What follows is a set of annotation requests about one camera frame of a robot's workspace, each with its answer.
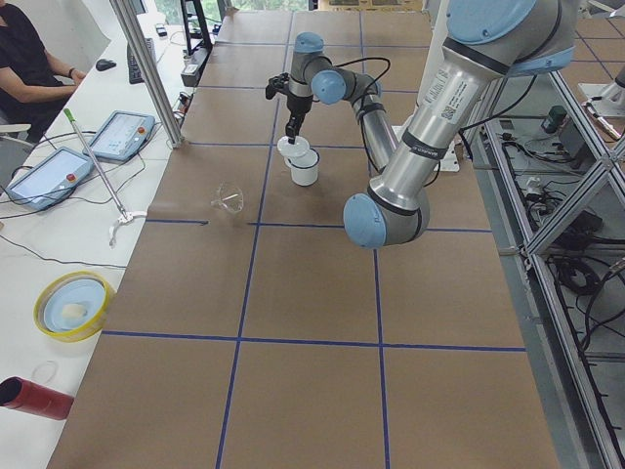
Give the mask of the near blue teach pendant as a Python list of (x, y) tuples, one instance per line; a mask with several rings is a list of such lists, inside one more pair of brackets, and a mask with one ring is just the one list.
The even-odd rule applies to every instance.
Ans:
[(6, 194), (15, 204), (45, 210), (67, 198), (93, 169), (89, 156), (61, 147), (11, 183)]

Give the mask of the black keyboard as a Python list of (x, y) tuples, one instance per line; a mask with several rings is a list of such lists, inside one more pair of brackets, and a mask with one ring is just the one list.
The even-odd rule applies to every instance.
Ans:
[[(156, 54), (155, 54), (155, 46), (154, 46), (154, 41), (152, 38), (146, 38), (145, 39), (146, 42), (146, 46), (147, 49), (152, 57), (152, 60), (154, 62), (156, 62)], [(128, 66), (128, 80), (129, 83), (131, 85), (133, 84), (139, 84), (139, 83), (143, 83), (144, 79), (142, 76), (142, 72), (140, 70), (139, 64), (137, 62), (137, 59), (135, 57), (135, 55), (132, 52), (132, 49), (130, 46), (127, 46), (127, 50), (126, 50), (126, 59), (127, 59), (127, 66)]]

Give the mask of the aluminium frame post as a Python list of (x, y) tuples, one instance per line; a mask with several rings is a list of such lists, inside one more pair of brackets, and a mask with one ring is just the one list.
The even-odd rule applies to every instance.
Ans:
[(137, 15), (127, 1), (110, 0), (109, 3), (137, 60), (148, 93), (160, 117), (171, 147), (177, 149), (183, 143), (184, 137), (174, 112), (170, 108), (169, 100), (158, 74), (156, 62), (146, 45)]

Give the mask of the red cylinder tube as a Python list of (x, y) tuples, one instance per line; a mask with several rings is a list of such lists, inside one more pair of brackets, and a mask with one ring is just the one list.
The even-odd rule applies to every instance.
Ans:
[(54, 420), (68, 417), (74, 398), (13, 376), (1, 382), (1, 406)]

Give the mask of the far blue teach pendant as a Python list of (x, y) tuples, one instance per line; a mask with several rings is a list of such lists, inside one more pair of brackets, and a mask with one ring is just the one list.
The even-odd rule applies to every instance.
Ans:
[(116, 110), (89, 143), (98, 160), (125, 162), (148, 140), (155, 117), (148, 114)]

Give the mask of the white mug lid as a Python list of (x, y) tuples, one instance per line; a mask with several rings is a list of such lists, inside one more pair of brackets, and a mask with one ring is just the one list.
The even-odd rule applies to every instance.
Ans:
[(285, 158), (301, 158), (310, 150), (310, 144), (301, 136), (297, 136), (294, 139), (283, 136), (277, 142), (277, 149)]

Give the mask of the aluminium side rail frame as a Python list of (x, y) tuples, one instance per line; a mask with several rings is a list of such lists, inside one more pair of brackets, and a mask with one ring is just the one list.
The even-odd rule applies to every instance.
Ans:
[(464, 135), (564, 468), (624, 464), (624, 106), (614, 63), (489, 85)]

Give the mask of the black computer mouse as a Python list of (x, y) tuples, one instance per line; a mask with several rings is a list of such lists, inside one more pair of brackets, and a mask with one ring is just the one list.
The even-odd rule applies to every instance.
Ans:
[(99, 59), (95, 64), (96, 71), (106, 71), (117, 66), (117, 63), (109, 59)]

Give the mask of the white enamel mug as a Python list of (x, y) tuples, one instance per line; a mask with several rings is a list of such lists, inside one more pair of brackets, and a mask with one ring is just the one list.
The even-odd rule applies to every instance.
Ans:
[(291, 180), (294, 184), (308, 187), (317, 181), (319, 154), (315, 149), (309, 149), (301, 157), (285, 157), (285, 163), (290, 169)]

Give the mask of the long grabber stick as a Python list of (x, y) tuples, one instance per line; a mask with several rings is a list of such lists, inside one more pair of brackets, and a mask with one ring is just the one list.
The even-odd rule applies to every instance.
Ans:
[(87, 143), (87, 141), (86, 141), (86, 139), (85, 139), (85, 137), (83, 135), (83, 132), (82, 132), (81, 128), (79, 127), (79, 125), (77, 124), (77, 121), (73, 117), (70, 109), (65, 107), (63, 109), (63, 113), (66, 116), (68, 122), (70, 123), (74, 133), (77, 135), (80, 143), (84, 147), (84, 150), (87, 151), (87, 155), (90, 157), (90, 159), (94, 163), (94, 166), (95, 166), (98, 174), (100, 175), (102, 181), (104, 182), (104, 185), (105, 185), (106, 189), (108, 190), (110, 196), (112, 197), (112, 200), (115, 203), (115, 206), (116, 206), (116, 208), (117, 208), (117, 210), (119, 212), (119, 217), (111, 225), (111, 227), (108, 230), (108, 244), (109, 244), (110, 248), (113, 248), (115, 246), (115, 243), (116, 243), (116, 233), (117, 233), (118, 229), (120, 227), (122, 227), (122, 226), (130, 224), (135, 219), (146, 218), (147, 217), (147, 212), (146, 211), (129, 211), (129, 210), (126, 209), (126, 207), (123, 205), (122, 201), (118, 197), (116, 190), (113, 188), (113, 186), (112, 186), (110, 180), (108, 179), (105, 171), (103, 170), (101, 164), (99, 163), (97, 157), (95, 156), (95, 154), (93, 153), (93, 151), (89, 147), (89, 144)]

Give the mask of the seated person black shirt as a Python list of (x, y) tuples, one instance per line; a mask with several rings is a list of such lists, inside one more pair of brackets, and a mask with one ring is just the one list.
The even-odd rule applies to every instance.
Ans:
[(18, 6), (1, 3), (1, 110), (30, 126), (30, 142), (41, 140), (85, 77), (47, 51)]

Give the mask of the yellow tape roll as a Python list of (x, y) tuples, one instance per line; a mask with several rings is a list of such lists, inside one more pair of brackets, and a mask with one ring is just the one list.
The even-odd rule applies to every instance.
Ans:
[(99, 332), (116, 294), (102, 276), (78, 271), (50, 283), (39, 295), (33, 310), (36, 327), (64, 343), (85, 340)]

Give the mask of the blue teach pendant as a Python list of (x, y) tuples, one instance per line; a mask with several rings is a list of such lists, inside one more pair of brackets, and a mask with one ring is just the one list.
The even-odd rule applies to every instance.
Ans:
[(125, 162), (148, 140), (155, 117), (148, 114), (116, 110), (89, 143), (98, 160)]
[(93, 169), (89, 156), (61, 147), (11, 183), (6, 194), (15, 204), (45, 210), (67, 198)]

